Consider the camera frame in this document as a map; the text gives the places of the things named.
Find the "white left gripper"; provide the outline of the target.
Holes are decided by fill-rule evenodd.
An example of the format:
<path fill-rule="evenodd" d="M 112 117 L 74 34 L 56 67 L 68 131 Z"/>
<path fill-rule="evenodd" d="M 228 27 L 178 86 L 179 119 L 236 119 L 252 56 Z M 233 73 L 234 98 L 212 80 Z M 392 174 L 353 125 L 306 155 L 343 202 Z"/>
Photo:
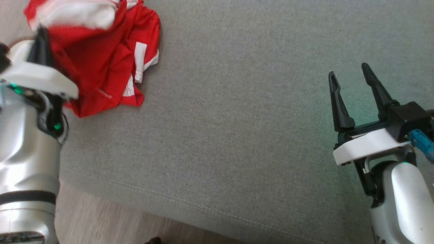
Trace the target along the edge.
<path fill-rule="evenodd" d="M 47 29 L 39 26 L 34 40 L 15 43 L 6 57 L 12 63 L 0 74 L 0 79 L 21 87 L 59 95 L 63 99 L 78 98 L 77 85 L 53 68 L 55 61 Z"/>

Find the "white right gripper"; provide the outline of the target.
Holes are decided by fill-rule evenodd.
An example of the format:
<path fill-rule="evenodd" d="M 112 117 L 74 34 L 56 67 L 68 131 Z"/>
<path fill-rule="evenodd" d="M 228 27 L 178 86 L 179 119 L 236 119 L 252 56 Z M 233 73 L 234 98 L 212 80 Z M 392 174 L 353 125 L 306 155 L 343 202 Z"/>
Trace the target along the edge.
<path fill-rule="evenodd" d="M 400 103 L 392 99 L 366 62 L 362 63 L 361 68 L 365 81 L 373 92 L 379 120 L 387 120 L 389 108 L 399 106 Z M 411 153 L 410 142 L 397 142 L 385 129 L 385 122 L 377 121 L 355 127 L 355 121 L 349 116 L 342 100 L 341 87 L 333 71 L 329 73 L 328 81 L 334 129 L 338 132 L 338 143 L 333 151 L 336 165 L 347 165 L 367 157 L 377 159 L 389 154 L 400 154 L 397 158 L 405 159 Z"/>

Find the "red basketball jersey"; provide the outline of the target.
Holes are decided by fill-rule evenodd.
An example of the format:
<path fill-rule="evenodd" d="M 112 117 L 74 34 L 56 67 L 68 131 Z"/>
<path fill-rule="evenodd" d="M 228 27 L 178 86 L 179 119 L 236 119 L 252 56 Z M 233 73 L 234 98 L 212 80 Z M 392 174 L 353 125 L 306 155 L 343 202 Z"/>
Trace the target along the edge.
<path fill-rule="evenodd" d="M 138 4 L 139 0 L 30 0 L 24 14 L 33 31 L 57 26 L 107 31 L 120 9 Z"/>

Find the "red shorts with white stripe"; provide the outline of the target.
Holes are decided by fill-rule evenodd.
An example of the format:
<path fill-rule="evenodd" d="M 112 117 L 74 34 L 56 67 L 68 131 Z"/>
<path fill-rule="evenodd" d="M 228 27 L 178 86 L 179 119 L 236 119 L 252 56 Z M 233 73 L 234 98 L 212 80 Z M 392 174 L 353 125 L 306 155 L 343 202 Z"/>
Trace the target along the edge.
<path fill-rule="evenodd" d="M 77 85 L 78 99 L 69 107 L 84 118 L 120 104 L 141 106 L 144 95 L 136 83 L 159 60 L 161 22 L 143 0 L 130 6 L 120 0 L 113 25 L 107 30 L 81 26 L 48 29 L 58 65 Z"/>

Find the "grey fabric sofa cushion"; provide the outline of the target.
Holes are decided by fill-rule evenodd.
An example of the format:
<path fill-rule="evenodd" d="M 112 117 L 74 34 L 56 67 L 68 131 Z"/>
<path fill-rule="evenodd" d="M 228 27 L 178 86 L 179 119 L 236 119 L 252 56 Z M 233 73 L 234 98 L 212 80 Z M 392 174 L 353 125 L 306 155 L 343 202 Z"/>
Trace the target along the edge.
<path fill-rule="evenodd" d="M 361 64 L 434 108 L 434 0 L 144 0 L 161 19 L 144 104 L 78 119 L 62 151 L 62 244 L 374 244 L 337 166 L 333 71 L 378 119 Z"/>

